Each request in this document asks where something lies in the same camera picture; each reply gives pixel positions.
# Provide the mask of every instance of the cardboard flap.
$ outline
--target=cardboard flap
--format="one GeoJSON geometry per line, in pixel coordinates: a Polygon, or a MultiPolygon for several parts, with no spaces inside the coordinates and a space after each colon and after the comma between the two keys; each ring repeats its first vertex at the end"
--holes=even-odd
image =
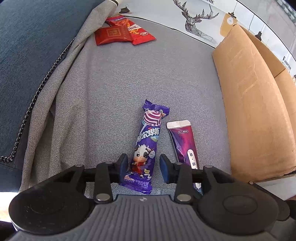
{"type": "Polygon", "coordinates": [[[292,126],[279,88],[237,24],[213,52],[228,127],[231,169],[242,181],[282,176],[296,168],[292,126]]]}
{"type": "Polygon", "coordinates": [[[296,86],[286,68],[274,79],[285,102],[296,140],[296,86]]]}
{"type": "Polygon", "coordinates": [[[273,77],[276,77],[279,73],[281,73],[285,66],[282,62],[270,51],[270,49],[265,46],[259,39],[257,39],[253,34],[251,34],[248,30],[241,26],[241,28],[245,31],[249,39],[253,42],[265,63],[267,64],[269,70],[271,71],[273,77]]]}

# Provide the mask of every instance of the lollipop wrapper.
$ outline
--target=lollipop wrapper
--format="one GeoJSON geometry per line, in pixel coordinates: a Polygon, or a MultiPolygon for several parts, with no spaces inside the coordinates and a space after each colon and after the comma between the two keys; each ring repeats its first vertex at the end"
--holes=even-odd
{"type": "Polygon", "coordinates": [[[150,194],[161,120],[169,114],[170,109],[166,106],[152,104],[148,100],[145,101],[143,109],[144,117],[140,124],[140,133],[136,139],[130,170],[120,185],[144,194],[150,194]]]}

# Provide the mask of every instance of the black round pad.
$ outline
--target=black round pad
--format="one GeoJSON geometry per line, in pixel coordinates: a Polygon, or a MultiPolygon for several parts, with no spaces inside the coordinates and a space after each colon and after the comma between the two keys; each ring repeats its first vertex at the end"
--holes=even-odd
{"type": "Polygon", "coordinates": [[[198,202],[198,213],[210,227],[225,234],[258,234],[278,216],[276,201],[251,185],[217,183],[198,202]]]}
{"type": "Polygon", "coordinates": [[[18,194],[9,205],[17,229],[39,235],[58,234],[81,224],[90,201],[68,183],[54,182],[18,194]]]}

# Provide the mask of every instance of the red snack bag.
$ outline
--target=red snack bag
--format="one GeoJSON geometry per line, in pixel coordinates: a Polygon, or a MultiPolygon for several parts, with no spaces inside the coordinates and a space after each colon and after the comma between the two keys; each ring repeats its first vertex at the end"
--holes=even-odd
{"type": "Polygon", "coordinates": [[[133,40],[127,25],[99,28],[94,34],[97,45],[133,40]]]}
{"type": "Polygon", "coordinates": [[[145,42],[156,39],[153,35],[146,32],[145,29],[142,29],[140,26],[136,25],[134,22],[132,22],[131,20],[127,19],[124,16],[107,18],[106,23],[108,23],[110,26],[127,25],[128,30],[131,33],[133,38],[133,41],[132,41],[133,45],[145,43],[145,42]]]}

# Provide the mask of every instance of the deer illustration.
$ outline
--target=deer illustration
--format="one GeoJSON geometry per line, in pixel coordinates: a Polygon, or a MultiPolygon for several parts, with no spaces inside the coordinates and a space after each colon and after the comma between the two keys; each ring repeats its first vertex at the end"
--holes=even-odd
{"type": "Polygon", "coordinates": [[[185,8],[186,2],[181,6],[181,3],[178,0],[173,0],[174,3],[178,6],[178,8],[180,8],[182,10],[182,15],[186,18],[186,23],[185,23],[185,29],[187,32],[192,33],[198,37],[201,37],[204,40],[208,40],[210,42],[213,41],[213,38],[209,35],[206,35],[205,33],[203,33],[202,31],[196,29],[195,24],[196,23],[200,23],[202,21],[202,19],[213,19],[215,17],[218,16],[219,13],[217,13],[215,16],[213,16],[213,10],[210,6],[211,12],[210,14],[207,14],[207,16],[205,16],[205,10],[202,10],[202,14],[200,15],[196,15],[195,17],[191,17],[188,14],[188,10],[187,8],[185,8]]]}

